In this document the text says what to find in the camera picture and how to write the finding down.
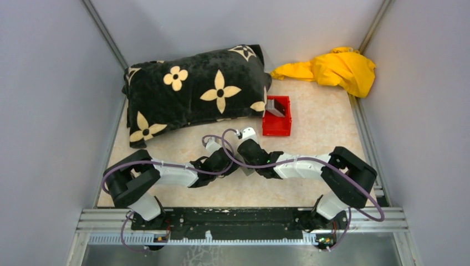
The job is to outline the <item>grey leather card holder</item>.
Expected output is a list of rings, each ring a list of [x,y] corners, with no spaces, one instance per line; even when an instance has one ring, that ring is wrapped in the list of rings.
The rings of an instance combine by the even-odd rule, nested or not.
[[[243,166],[240,166],[240,168],[246,176],[250,176],[255,173],[256,170],[254,168],[247,167],[247,163],[244,160],[241,160],[241,162],[243,163]]]

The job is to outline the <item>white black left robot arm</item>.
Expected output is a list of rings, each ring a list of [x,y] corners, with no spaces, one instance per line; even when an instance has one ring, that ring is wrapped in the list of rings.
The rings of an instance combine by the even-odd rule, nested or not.
[[[238,165],[222,148],[184,164],[163,162],[152,158],[147,150],[138,150],[105,170],[101,189],[111,196],[115,207],[127,207],[152,229],[160,229],[165,225],[166,214],[158,198],[149,194],[150,188],[204,187],[237,169]]]

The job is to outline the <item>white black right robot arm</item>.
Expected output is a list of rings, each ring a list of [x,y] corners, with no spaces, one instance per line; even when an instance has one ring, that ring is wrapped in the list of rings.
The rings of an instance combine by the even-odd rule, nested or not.
[[[327,228],[349,207],[365,207],[377,178],[373,167],[342,146],[326,155],[298,156],[282,151],[268,153],[248,139],[237,151],[246,165],[265,178],[323,180],[330,192],[317,200],[312,211],[312,221],[318,228]]]

